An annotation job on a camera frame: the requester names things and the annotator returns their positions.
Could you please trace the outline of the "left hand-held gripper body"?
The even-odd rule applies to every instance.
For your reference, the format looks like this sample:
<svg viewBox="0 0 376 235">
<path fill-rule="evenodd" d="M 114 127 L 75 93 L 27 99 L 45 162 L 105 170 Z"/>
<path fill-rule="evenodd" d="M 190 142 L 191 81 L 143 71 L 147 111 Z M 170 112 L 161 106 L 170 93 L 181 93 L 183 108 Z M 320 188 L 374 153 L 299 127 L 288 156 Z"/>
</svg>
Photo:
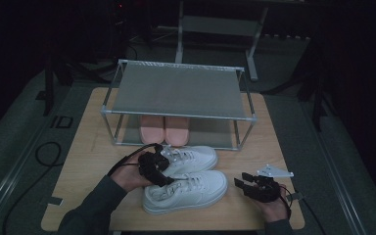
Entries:
<svg viewBox="0 0 376 235">
<path fill-rule="evenodd" d="M 149 146 L 153 147 L 155 152 L 146 152 L 139 157 L 139 172 L 146 178 L 165 178 L 164 171 L 169 168 L 170 161 L 162 154 L 164 147 L 161 144 Z"/>
</svg>

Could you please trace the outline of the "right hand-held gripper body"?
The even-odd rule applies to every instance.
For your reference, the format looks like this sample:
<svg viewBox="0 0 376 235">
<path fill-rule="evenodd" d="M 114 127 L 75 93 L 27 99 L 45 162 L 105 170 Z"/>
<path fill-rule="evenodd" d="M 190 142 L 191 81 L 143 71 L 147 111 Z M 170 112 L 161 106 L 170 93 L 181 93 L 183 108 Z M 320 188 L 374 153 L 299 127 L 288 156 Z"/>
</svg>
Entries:
<svg viewBox="0 0 376 235">
<path fill-rule="evenodd" d="M 267 164 L 257 170 L 257 174 L 253 177 L 256 186 L 253 188 L 254 199 L 262 203 L 270 203 L 276 201 L 280 196 L 280 185 L 275 178 L 290 178 L 294 173 L 277 166 Z"/>
</svg>

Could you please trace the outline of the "white sneaker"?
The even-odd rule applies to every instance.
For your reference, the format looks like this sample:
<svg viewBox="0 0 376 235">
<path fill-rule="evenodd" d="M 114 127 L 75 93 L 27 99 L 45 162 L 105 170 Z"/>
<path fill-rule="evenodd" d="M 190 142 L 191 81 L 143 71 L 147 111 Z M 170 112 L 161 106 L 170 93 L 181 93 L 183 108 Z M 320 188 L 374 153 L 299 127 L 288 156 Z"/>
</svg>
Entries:
<svg viewBox="0 0 376 235">
<path fill-rule="evenodd" d="M 145 188 L 143 208 L 147 213 L 206 208 L 217 203 L 228 189 L 225 174 L 217 170 L 176 174 L 173 178 L 166 186 Z"/>
<path fill-rule="evenodd" d="M 169 166 L 163 171 L 165 176 L 213 169 L 218 161 L 216 151 L 208 146 L 165 147 L 161 154 L 169 160 Z"/>
</svg>

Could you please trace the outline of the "pink slipper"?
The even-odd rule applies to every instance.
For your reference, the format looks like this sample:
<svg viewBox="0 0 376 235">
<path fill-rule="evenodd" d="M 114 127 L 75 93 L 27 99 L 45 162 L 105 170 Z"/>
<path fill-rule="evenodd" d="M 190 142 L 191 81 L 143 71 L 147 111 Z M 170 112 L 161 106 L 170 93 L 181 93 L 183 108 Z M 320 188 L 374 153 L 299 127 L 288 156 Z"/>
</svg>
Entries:
<svg viewBox="0 0 376 235">
<path fill-rule="evenodd" d="M 164 118 L 142 116 L 140 118 L 140 138 L 144 144 L 161 144 L 165 140 Z"/>
<path fill-rule="evenodd" d="M 171 146 L 184 146 L 189 140 L 188 117 L 166 117 L 165 142 Z"/>
</svg>

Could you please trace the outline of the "grey two-tier shoe rack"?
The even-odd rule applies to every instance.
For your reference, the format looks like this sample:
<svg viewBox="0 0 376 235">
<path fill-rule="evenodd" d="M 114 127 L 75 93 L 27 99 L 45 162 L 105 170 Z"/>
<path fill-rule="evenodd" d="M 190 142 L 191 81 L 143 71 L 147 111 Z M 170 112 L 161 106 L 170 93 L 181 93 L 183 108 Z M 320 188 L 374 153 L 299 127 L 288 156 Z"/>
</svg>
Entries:
<svg viewBox="0 0 376 235">
<path fill-rule="evenodd" d="M 112 142 L 142 143 L 141 117 L 187 118 L 190 146 L 243 148 L 257 116 L 239 67 L 120 60 L 101 115 Z"/>
</svg>

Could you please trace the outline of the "person's right hand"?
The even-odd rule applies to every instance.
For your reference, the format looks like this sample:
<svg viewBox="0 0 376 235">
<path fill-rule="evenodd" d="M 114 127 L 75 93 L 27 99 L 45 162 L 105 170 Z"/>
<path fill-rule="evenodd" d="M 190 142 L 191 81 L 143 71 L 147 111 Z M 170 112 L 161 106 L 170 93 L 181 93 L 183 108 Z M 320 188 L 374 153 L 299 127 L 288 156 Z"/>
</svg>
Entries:
<svg viewBox="0 0 376 235">
<path fill-rule="evenodd" d="M 280 197 L 275 201 L 269 203 L 254 201 L 254 204 L 260 209 L 265 222 L 275 222 L 289 218 L 289 207 L 286 203 L 286 189 L 284 187 L 280 187 Z"/>
</svg>

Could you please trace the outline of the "person's left hand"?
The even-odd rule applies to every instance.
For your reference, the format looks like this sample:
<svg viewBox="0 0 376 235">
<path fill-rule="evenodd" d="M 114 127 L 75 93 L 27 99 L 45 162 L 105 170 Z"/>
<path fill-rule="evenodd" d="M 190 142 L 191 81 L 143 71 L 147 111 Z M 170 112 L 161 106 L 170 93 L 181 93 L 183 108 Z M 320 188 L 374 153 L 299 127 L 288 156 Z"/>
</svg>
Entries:
<svg viewBox="0 0 376 235">
<path fill-rule="evenodd" d="M 139 155 L 124 157 L 108 172 L 109 177 L 125 192 L 152 185 L 151 181 L 140 174 L 138 159 Z"/>
</svg>

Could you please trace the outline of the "black stand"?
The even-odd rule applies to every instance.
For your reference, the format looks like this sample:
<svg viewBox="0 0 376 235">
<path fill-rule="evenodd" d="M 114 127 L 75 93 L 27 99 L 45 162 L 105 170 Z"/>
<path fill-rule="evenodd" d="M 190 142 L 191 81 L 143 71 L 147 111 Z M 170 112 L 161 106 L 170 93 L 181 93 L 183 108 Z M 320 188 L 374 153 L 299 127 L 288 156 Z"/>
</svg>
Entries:
<svg viewBox="0 0 376 235">
<path fill-rule="evenodd" d="M 320 131 L 320 118 L 325 115 L 322 102 L 327 77 L 328 69 L 322 46 L 310 41 L 290 78 L 274 88 L 262 91 L 262 94 L 274 95 L 300 84 L 301 88 L 298 91 L 297 98 L 300 102 L 308 102 L 310 98 L 313 98 L 311 121 L 315 129 Z"/>
<path fill-rule="evenodd" d="M 92 81 L 109 83 L 107 79 L 102 78 L 97 72 L 86 68 L 79 62 L 67 57 L 50 57 L 44 67 L 44 89 L 39 91 L 36 96 L 37 100 L 41 100 L 45 104 L 43 112 L 45 117 L 50 114 L 54 106 L 54 77 L 57 77 L 62 85 L 71 86 L 73 83 L 73 78 L 67 73 L 68 68 L 73 68 Z"/>
</svg>

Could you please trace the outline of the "grey metal table frame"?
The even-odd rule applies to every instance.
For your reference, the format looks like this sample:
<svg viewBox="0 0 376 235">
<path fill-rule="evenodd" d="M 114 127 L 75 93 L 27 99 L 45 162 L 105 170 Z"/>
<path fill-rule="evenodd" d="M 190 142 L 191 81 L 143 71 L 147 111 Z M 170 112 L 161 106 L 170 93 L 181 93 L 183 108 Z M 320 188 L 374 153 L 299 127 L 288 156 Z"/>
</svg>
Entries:
<svg viewBox="0 0 376 235">
<path fill-rule="evenodd" d="M 184 13 L 184 0 L 179 1 L 177 47 L 174 61 L 181 64 L 183 61 L 183 33 L 200 32 L 221 35 L 249 36 L 253 39 L 251 47 L 245 51 L 251 81 L 259 79 L 254 59 L 259 38 L 268 13 L 268 8 L 263 7 L 256 21 L 231 20 L 225 18 L 211 18 L 186 15 Z"/>
</svg>

